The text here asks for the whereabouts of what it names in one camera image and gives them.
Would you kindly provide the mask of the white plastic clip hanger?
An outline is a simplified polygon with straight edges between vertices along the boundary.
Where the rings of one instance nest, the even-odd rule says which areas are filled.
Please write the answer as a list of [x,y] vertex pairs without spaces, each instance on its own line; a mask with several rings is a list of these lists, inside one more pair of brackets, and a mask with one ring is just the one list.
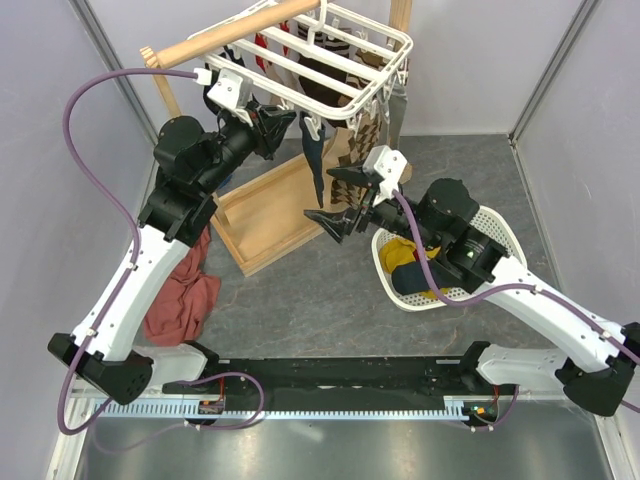
[[220,106],[247,117],[240,93],[262,94],[282,110],[305,113],[303,126],[317,139],[324,124],[358,133],[368,121],[387,119],[413,47],[403,30],[323,1],[199,58],[219,76],[212,99]]

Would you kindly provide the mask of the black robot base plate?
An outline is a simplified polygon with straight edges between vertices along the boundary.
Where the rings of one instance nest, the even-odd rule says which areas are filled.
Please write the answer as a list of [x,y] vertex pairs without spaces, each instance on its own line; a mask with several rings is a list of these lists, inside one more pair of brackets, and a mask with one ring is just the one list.
[[260,383],[268,412],[435,410],[446,396],[515,391],[513,384],[492,386],[461,356],[230,359],[205,374],[229,372]]

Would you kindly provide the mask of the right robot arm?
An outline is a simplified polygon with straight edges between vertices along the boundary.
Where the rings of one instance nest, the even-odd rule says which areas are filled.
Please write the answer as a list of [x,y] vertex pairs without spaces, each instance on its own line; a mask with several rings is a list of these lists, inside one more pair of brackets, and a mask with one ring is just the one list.
[[561,392],[582,409],[603,417],[619,407],[639,408],[626,395],[639,365],[639,325],[600,318],[528,270],[506,248],[471,223],[479,204],[464,184],[434,181],[420,201],[407,199],[386,178],[361,167],[336,168],[364,187],[357,207],[342,212],[307,210],[305,216],[337,242],[373,224],[416,246],[423,282],[447,305],[488,301],[509,312],[553,344],[551,350],[507,349],[476,342],[458,381],[477,394],[490,385]]

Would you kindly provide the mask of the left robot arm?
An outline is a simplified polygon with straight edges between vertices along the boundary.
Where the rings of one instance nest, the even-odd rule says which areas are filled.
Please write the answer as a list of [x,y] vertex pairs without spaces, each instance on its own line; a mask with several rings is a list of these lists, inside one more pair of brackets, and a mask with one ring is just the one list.
[[193,341],[137,347],[134,340],[165,281],[207,230],[218,206],[213,194],[251,154],[272,159],[292,110],[250,102],[246,118],[219,112],[206,131],[191,116],[161,128],[154,148],[159,178],[134,223],[135,236],[106,290],[70,334],[56,333],[48,350],[112,401],[127,405],[147,388],[185,381],[198,393],[219,382],[214,353]]

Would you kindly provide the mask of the beige brown argyle sock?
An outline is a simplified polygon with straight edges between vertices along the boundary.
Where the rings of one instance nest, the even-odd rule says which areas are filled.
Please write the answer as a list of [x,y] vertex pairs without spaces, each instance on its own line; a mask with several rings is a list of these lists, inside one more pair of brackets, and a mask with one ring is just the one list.
[[[346,126],[337,127],[325,151],[323,166],[330,169],[361,164],[378,144],[381,122],[379,112],[375,116],[364,113],[356,132]],[[359,202],[359,187],[331,176],[328,176],[328,179],[331,181],[328,207],[330,211],[337,212]]]

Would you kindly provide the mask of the navy patterned sock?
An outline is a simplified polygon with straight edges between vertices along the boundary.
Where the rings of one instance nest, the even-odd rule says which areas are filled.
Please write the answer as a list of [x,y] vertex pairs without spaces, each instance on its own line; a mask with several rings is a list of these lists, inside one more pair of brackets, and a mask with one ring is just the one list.
[[302,132],[302,149],[311,170],[316,200],[320,208],[324,207],[323,149],[325,145],[325,126],[320,123],[313,126],[312,117],[304,111],[300,112],[299,126]]

